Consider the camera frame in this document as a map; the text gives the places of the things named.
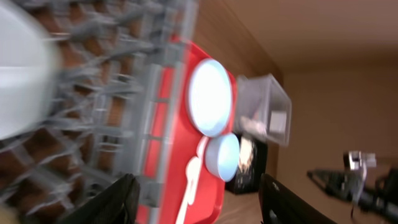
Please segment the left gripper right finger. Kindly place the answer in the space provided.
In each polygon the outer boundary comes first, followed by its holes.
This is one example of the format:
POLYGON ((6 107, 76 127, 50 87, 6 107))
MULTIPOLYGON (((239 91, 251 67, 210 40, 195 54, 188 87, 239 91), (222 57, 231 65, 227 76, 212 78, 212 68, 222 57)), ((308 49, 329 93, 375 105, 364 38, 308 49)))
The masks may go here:
POLYGON ((266 173, 261 175, 259 203, 261 223, 335 223, 266 173))

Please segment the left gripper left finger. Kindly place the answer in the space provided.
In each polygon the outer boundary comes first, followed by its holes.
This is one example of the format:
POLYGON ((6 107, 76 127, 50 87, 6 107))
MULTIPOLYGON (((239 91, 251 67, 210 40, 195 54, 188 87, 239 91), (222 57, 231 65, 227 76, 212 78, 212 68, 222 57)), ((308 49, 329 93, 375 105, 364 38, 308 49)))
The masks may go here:
POLYGON ((126 174, 60 223, 135 224, 139 194, 139 182, 132 174, 126 174))

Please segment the food scraps and rice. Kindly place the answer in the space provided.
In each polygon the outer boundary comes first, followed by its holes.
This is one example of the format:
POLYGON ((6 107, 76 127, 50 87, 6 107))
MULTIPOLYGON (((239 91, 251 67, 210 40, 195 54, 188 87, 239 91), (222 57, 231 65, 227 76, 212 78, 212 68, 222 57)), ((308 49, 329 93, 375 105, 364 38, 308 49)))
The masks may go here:
POLYGON ((252 165, 254 158, 254 143, 245 137, 241 138, 239 153, 239 171, 245 173, 252 165))

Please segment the light blue bowl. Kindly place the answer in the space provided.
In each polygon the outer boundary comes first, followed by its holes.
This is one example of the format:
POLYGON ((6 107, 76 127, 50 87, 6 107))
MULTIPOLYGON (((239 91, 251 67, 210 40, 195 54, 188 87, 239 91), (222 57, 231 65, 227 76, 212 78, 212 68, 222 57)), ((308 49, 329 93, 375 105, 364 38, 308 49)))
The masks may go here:
POLYGON ((229 182, 238 169, 239 140, 233 133, 211 138, 205 151, 207 170, 224 182, 229 182))

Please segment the green bowl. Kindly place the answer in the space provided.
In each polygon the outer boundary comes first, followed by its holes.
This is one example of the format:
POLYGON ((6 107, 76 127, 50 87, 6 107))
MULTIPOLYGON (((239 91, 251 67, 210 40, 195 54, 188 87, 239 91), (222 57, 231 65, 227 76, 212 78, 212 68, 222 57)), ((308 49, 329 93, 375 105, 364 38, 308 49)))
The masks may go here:
POLYGON ((1 139, 33 130, 50 113, 62 56, 46 29, 1 1, 1 139))

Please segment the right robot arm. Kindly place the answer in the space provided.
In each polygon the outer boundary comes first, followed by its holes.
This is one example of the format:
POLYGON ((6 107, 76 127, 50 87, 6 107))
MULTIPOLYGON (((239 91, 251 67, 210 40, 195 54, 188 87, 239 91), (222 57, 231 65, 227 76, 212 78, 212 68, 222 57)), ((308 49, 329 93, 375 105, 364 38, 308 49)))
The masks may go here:
POLYGON ((363 212, 375 213, 391 223, 397 223, 397 170, 368 187, 359 171, 309 170, 307 177, 325 194, 351 203, 363 212))

